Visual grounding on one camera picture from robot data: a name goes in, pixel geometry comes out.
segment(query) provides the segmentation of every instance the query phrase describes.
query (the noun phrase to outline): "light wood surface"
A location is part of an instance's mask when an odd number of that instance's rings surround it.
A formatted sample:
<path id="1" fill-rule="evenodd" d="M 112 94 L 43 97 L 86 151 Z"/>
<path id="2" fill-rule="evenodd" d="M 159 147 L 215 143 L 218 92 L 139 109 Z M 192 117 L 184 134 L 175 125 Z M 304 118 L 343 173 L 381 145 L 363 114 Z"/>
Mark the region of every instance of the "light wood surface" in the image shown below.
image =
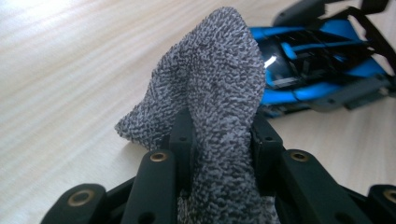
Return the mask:
<path id="1" fill-rule="evenodd" d="M 258 26 L 290 3 L 0 1 L 0 223 L 39 223 L 75 185 L 112 189 L 133 177 L 146 150 L 113 127 L 143 98 L 165 52 L 218 7 Z M 393 47 L 395 5 L 371 17 Z M 395 112 L 388 99 L 271 123 L 287 148 L 313 153 L 340 184 L 365 194 L 396 185 Z"/>

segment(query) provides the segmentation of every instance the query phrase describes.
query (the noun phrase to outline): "gray knit sock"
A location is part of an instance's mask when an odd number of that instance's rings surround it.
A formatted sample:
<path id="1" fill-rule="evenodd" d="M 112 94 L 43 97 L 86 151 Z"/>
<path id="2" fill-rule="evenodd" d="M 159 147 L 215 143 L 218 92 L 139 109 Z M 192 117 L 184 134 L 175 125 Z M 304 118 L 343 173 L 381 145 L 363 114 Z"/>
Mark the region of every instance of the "gray knit sock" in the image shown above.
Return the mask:
<path id="1" fill-rule="evenodd" d="M 257 191 L 249 150 L 264 83 L 256 41 L 235 9 L 220 8 L 162 57 L 144 100 L 116 125 L 120 136 L 158 149 L 176 113 L 190 110 L 198 157 L 180 222 L 278 222 L 273 199 Z"/>

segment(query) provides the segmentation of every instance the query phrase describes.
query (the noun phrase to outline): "blue toy car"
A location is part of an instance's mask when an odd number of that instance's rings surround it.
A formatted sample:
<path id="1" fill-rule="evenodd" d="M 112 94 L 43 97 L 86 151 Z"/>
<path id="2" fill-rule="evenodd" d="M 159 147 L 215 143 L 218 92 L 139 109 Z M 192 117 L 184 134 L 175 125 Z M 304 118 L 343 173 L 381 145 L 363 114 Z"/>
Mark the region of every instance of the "blue toy car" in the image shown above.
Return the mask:
<path id="1" fill-rule="evenodd" d="M 394 97 L 396 78 L 373 55 L 384 56 L 394 74 L 396 53 L 365 16 L 383 11 L 388 1 L 382 3 L 366 0 L 361 9 L 349 7 L 318 19 L 323 1 L 305 0 L 280 13 L 274 27 L 251 27 L 266 67 L 260 110 L 276 118 L 306 109 L 353 109 Z M 350 16 L 361 24 L 366 40 L 359 38 Z"/>

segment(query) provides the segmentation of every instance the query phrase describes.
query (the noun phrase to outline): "wood grain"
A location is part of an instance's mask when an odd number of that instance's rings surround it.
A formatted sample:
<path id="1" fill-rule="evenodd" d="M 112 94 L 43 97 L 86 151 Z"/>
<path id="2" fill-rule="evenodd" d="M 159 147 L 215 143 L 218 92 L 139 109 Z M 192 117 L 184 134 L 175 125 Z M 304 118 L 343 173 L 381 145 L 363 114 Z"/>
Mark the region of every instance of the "wood grain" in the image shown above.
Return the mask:
<path id="1" fill-rule="evenodd" d="M 218 7 L 270 25 L 290 1 L 0 1 L 0 223 L 39 223 L 67 189 L 112 189 L 146 150 L 113 127 L 166 51 Z M 396 3 L 371 19 L 393 47 Z M 329 8 L 335 11 L 337 6 Z M 272 120 L 342 185 L 396 185 L 396 102 Z"/>

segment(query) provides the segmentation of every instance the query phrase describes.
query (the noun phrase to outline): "black plastic part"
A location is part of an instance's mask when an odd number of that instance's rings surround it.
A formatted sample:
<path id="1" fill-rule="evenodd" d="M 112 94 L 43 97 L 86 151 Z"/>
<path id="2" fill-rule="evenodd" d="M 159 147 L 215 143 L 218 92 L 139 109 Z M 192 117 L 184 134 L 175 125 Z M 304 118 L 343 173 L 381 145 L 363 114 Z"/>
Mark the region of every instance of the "black plastic part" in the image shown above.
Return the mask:
<path id="1" fill-rule="evenodd" d="M 195 153 L 195 131 L 190 111 L 178 112 L 169 137 L 169 150 L 177 158 L 177 194 L 185 197 L 191 193 Z"/>
<path id="2" fill-rule="evenodd" d="M 372 186 L 367 197 L 367 211 L 375 223 L 396 223 L 396 187 Z"/>
<path id="3" fill-rule="evenodd" d="M 390 87 L 390 85 L 388 78 L 385 76 L 367 77 L 344 87 L 340 91 L 314 100 L 310 102 L 310 105 L 312 109 L 320 112 L 331 111 L 344 105 L 354 107 L 356 105 L 362 105 L 364 103 L 364 97 L 373 96 L 373 93 L 379 92 L 381 88 Z"/>
<path id="4" fill-rule="evenodd" d="M 389 96 L 390 96 L 390 97 L 393 97 L 393 98 L 396 98 L 396 90 L 392 90 L 392 91 L 389 93 Z"/>
<path id="5" fill-rule="evenodd" d="M 388 2 L 389 0 L 363 0 L 361 11 L 366 15 L 382 12 L 387 8 Z"/>
<path id="6" fill-rule="evenodd" d="M 286 201 L 276 196 L 275 208 L 279 221 L 282 224 L 302 224 L 303 219 L 298 212 L 298 207 L 293 201 Z"/>
<path id="7" fill-rule="evenodd" d="M 106 206 L 109 211 L 109 218 L 106 224 L 120 223 L 133 185 L 134 178 L 116 186 L 107 193 Z"/>
<path id="8" fill-rule="evenodd" d="M 100 224 L 108 218 L 106 190 L 82 184 L 65 192 L 44 216 L 41 224 Z"/>
<path id="9" fill-rule="evenodd" d="M 384 56 L 390 67 L 393 70 L 393 75 L 396 74 L 396 52 L 388 43 L 384 36 L 376 29 L 376 27 L 369 21 L 362 11 L 355 7 L 349 7 L 326 20 L 347 19 L 348 16 L 353 16 L 365 30 L 365 37 L 370 41 L 370 46 L 375 49 L 375 53 Z"/>
<path id="10" fill-rule="evenodd" d="M 250 132 L 257 186 L 261 195 L 274 196 L 278 177 L 276 165 L 285 150 L 283 140 L 261 112 L 256 114 Z"/>
<path id="11" fill-rule="evenodd" d="M 347 195 L 349 196 L 349 198 L 352 199 L 352 201 L 361 209 L 361 211 L 363 211 L 364 213 L 367 214 L 366 212 L 366 201 L 367 201 L 367 197 L 359 194 L 356 191 L 353 191 L 352 189 L 348 189 L 346 187 L 343 187 L 343 190 L 347 193 Z"/>
<path id="12" fill-rule="evenodd" d="M 280 105 L 261 105 L 259 111 L 264 114 L 267 119 L 274 119 L 291 113 L 297 113 L 310 109 L 306 103 L 291 103 Z"/>
<path id="13" fill-rule="evenodd" d="M 176 160 L 169 150 L 146 153 L 121 224 L 177 223 Z"/>
<path id="14" fill-rule="evenodd" d="M 371 102 L 375 102 L 383 98 L 385 98 L 385 95 L 381 94 L 379 91 L 372 92 L 354 100 L 353 102 L 345 104 L 345 108 L 348 110 L 353 110 L 360 106 L 368 105 Z"/>
<path id="15" fill-rule="evenodd" d="M 307 25 L 325 14 L 324 0 L 303 0 L 280 12 L 273 26 Z"/>
<path id="16" fill-rule="evenodd" d="M 285 151 L 278 171 L 303 223 L 372 223 L 311 154 Z"/>
<path id="17" fill-rule="evenodd" d="M 163 137 L 161 144 L 160 144 L 160 149 L 166 149 L 169 150 L 169 139 L 170 139 L 170 134 L 166 135 Z"/>

